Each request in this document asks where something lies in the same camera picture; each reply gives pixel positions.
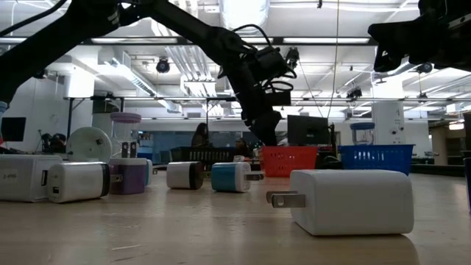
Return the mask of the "purple and white wall charger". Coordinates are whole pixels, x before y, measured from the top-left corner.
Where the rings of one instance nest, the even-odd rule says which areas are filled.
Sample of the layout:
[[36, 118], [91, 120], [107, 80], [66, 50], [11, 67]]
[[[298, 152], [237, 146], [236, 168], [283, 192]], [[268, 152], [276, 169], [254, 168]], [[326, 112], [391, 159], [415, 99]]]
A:
[[111, 158], [110, 193], [114, 195], [142, 194], [149, 173], [147, 159], [137, 157], [137, 143], [128, 143], [129, 156]]

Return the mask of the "silver ceiling air duct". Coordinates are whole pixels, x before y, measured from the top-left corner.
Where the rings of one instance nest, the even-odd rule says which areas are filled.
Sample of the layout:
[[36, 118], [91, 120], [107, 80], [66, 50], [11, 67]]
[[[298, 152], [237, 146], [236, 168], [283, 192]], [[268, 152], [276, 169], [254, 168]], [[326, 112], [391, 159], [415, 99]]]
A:
[[269, 14], [270, 0], [218, 0], [220, 19], [228, 29], [245, 24], [262, 27]]

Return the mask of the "red plastic basket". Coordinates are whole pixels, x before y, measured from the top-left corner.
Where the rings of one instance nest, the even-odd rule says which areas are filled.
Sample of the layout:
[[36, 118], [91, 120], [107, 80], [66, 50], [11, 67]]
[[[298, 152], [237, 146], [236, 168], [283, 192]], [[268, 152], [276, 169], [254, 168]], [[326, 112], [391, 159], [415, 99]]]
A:
[[263, 146], [259, 158], [266, 177], [290, 177], [294, 170], [315, 169], [315, 146]]

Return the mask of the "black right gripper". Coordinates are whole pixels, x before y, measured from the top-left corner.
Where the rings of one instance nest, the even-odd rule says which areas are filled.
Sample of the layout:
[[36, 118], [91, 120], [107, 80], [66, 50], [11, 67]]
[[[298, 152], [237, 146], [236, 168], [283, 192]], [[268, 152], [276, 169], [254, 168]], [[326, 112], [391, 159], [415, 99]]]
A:
[[405, 57], [412, 64], [428, 62], [449, 38], [450, 23], [454, 20], [420, 16], [410, 21], [371, 24], [368, 33], [378, 47], [374, 70], [395, 70]]

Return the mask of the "black overhead light bar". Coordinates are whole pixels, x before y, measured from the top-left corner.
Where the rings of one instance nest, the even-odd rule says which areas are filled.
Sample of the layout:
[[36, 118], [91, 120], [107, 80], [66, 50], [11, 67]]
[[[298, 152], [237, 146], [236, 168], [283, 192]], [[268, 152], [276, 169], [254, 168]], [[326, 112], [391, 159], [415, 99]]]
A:
[[[372, 38], [296, 38], [296, 37], [268, 37], [274, 46], [376, 46]], [[192, 45], [192, 42], [183, 37], [130, 37], [130, 38], [91, 38], [83, 42], [84, 45], [136, 45], [136, 46], [173, 46]]]

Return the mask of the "white round column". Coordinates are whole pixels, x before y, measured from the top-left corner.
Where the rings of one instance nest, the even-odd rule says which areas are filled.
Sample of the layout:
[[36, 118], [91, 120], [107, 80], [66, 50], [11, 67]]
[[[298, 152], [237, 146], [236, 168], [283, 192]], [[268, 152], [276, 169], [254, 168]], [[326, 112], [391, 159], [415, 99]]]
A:
[[372, 105], [375, 144], [405, 144], [405, 119], [402, 102], [375, 102]]

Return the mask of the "round white disc charger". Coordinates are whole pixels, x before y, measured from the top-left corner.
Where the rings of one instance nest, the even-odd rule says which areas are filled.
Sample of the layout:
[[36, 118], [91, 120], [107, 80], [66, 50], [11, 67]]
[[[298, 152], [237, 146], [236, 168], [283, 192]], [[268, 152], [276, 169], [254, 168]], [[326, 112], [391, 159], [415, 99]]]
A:
[[112, 140], [110, 113], [92, 115], [92, 125], [75, 130], [67, 141], [66, 154], [71, 162], [108, 163], [116, 155]]

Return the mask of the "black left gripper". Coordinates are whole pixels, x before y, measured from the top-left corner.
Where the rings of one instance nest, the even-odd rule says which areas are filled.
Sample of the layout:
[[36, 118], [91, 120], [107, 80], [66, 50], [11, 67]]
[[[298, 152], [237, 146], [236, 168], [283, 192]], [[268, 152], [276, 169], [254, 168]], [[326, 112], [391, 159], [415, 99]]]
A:
[[273, 79], [258, 81], [254, 76], [255, 60], [231, 60], [223, 64], [223, 75], [232, 86], [243, 113], [245, 124], [251, 124], [251, 132], [266, 146], [276, 146], [276, 128], [282, 119], [273, 110], [263, 84]]

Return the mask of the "black wall screen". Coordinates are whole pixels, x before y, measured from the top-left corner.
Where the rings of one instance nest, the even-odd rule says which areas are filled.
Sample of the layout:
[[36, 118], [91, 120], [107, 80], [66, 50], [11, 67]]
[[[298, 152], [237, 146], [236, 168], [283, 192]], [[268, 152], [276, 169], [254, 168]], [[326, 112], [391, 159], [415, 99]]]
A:
[[1, 136], [6, 142], [22, 142], [26, 129], [25, 117], [5, 117], [1, 120]]

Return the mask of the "person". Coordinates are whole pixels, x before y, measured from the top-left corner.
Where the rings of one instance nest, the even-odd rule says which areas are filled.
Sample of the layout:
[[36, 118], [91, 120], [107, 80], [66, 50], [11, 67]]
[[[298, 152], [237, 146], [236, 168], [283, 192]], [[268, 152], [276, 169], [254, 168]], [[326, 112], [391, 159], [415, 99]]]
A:
[[194, 135], [191, 140], [192, 147], [205, 147], [208, 146], [208, 126], [206, 123], [198, 124]]
[[235, 142], [235, 156], [243, 156], [245, 158], [252, 157], [252, 151], [250, 150], [247, 142], [243, 138], [239, 138]]

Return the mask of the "white labelled wall charger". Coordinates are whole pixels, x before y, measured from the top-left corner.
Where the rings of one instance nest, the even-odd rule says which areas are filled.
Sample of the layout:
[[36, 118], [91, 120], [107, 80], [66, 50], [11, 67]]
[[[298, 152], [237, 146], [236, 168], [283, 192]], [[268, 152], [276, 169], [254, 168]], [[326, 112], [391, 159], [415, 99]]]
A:
[[0, 155], [0, 201], [47, 199], [49, 170], [62, 162], [56, 155]]

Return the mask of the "blue and white wall charger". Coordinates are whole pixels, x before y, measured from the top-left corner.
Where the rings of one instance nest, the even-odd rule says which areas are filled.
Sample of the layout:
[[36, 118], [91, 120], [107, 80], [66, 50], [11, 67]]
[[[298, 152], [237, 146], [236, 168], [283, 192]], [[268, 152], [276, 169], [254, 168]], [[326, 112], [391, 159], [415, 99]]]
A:
[[246, 193], [251, 182], [264, 178], [264, 173], [251, 170], [247, 162], [215, 163], [210, 172], [211, 187], [218, 192]]

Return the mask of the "blue plastic basket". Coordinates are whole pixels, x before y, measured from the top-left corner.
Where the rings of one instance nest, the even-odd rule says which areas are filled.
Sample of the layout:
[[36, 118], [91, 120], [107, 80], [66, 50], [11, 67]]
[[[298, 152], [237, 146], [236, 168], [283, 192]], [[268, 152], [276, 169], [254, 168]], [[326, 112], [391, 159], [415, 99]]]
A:
[[409, 175], [414, 144], [340, 146], [345, 169], [380, 169]]

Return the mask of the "black background rig frame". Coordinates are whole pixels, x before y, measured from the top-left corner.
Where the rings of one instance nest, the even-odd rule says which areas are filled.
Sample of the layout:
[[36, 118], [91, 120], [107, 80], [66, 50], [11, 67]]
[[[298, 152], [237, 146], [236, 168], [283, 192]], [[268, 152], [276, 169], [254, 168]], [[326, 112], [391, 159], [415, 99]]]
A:
[[[210, 121], [232, 121], [237, 120], [232, 116], [211, 116], [210, 106], [215, 106], [220, 101], [225, 101], [224, 97], [119, 97], [119, 96], [90, 96], [90, 97], [64, 97], [69, 101], [69, 114], [75, 107], [83, 101], [112, 102], [121, 112], [131, 112], [141, 115], [144, 121], [201, 121], [209, 124]], [[181, 102], [199, 102], [202, 107], [198, 112], [189, 110], [172, 109], [171, 104]]]

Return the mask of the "purple sand hourglass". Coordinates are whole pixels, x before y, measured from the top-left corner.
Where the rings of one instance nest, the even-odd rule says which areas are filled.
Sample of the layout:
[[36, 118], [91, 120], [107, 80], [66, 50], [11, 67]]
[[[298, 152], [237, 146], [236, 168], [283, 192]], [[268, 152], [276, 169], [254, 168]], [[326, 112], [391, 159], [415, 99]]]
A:
[[111, 113], [113, 158], [136, 158], [138, 152], [138, 125], [141, 115], [136, 113]]

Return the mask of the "white wall charger black end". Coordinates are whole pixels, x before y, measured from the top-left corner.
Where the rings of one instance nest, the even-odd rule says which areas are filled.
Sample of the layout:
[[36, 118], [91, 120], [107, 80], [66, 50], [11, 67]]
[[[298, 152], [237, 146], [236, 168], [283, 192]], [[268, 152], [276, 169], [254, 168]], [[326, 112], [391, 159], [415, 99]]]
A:
[[166, 185], [170, 189], [198, 190], [210, 176], [201, 162], [172, 162], [166, 168]]
[[107, 196], [112, 183], [123, 180], [103, 162], [58, 163], [49, 169], [46, 185], [49, 201], [75, 202]]

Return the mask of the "white cube wall charger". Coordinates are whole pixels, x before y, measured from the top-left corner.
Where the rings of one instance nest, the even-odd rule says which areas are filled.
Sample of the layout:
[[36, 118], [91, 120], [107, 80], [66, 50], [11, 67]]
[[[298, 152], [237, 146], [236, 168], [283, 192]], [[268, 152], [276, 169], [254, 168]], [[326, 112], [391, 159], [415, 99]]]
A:
[[295, 170], [288, 191], [269, 191], [273, 208], [312, 236], [407, 234], [414, 228], [411, 179], [386, 170]]

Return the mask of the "black plastic basket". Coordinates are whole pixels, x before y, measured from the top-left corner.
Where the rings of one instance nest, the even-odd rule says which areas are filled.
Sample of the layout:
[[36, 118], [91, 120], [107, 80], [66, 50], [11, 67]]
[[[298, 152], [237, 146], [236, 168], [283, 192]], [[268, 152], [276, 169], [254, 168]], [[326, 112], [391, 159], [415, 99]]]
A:
[[206, 166], [215, 163], [233, 162], [235, 149], [233, 147], [177, 147], [170, 150], [172, 162], [198, 161]]

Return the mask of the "black computer monitor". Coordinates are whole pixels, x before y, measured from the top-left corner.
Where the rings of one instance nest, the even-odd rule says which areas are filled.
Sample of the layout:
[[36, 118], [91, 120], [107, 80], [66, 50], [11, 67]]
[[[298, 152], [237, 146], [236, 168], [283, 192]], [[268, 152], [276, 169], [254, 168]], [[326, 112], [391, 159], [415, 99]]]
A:
[[287, 126], [287, 139], [290, 145], [327, 145], [330, 143], [329, 124], [326, 118], [288, 116]]

